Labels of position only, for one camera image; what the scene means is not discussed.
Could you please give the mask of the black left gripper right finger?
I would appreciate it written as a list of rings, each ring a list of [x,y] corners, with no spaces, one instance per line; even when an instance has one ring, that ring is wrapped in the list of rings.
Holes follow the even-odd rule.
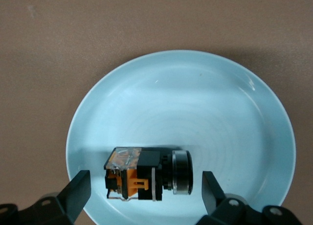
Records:
[[[210,171],[202,173],[201,195],[207,215],[200,218],[198,225],[300,224],[299,219],[284,207],[267,205],[258,212],[238,198],[228,198]]]

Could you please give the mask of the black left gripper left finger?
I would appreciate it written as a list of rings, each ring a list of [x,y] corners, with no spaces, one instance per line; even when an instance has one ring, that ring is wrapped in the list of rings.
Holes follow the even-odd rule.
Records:
[[[0,205],[2,225],[73,225],[91,196],[90,171],[81,170],[57,195],[39,199],[18,210],[12,203]]]

